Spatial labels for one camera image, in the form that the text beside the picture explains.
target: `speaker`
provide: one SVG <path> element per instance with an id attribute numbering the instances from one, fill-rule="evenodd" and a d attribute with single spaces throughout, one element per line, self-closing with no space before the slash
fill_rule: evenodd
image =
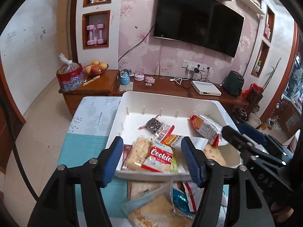
<path id="1" fill-rule="evenodd" d="M 243 76 L 235 71 L 230 71 L 223 82 L 223 89 L 231 96 L 239 96 L 244 84 Z"/>

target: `orange label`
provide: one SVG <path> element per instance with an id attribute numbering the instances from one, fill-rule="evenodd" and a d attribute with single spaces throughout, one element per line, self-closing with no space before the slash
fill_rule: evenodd
<path id="1" fill-rule="evenodd" d="M 162 140 L 161 143 L 167 146 L 171 146 L 178 137 L 178 135 L 169 135 L 166 139 Z"/>

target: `fruit bowl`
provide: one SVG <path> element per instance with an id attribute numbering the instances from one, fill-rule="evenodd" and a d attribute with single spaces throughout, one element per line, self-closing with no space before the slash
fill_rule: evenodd
<path id="1" fill-rule="evenodd" d="M 105 68 L 104 70 L 101 70 L 99 72 L 95 72 L 95 73 L 86 73 L 85 70 L 84 70 L 86 67 L 87 66 L 83 67 L 83 69 L 82 69 L 83 74 L 85 74 L 89 78 L 93 78 L 93 77 L 96 77 L 96 76 L 101 76 L 108 69 L 109 65 L 107 64 L 107 68 Z"/>

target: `red snack package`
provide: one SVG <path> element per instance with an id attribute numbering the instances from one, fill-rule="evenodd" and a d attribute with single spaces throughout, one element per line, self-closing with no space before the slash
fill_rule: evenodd
<path id="1" fill-rule="evenodd" d="M 123 157 L 122 157 L 122 167 L 121 170 L 127 170 L 127 166 L 125 165 L 125 160 L 131 153 L 132 145 L 124 144 L 123 145 Z"/>
<path id="2" fill-rule="evenodd" d="M 173 156 L 171 147 L 155 140 L 149 150 L 148 158 L 144 161 L 141 168 L 152 172 L 169 173 L 171 171 Z"/>
<path id="3" fill-rule="evenodd" d="M 193 115 L 189 118 L 191 125 L 215 147 L 221 140 L 222 126 L 209 117 L 203 115 Z"/>

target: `tv screen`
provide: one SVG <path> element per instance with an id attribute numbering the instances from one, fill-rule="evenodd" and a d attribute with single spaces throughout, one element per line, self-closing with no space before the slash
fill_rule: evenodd
<path id="1" fill-rule="evenodd" d="M 215 0 L 159 0 L 154 37 L 235 57 L 244 18 Z"/>

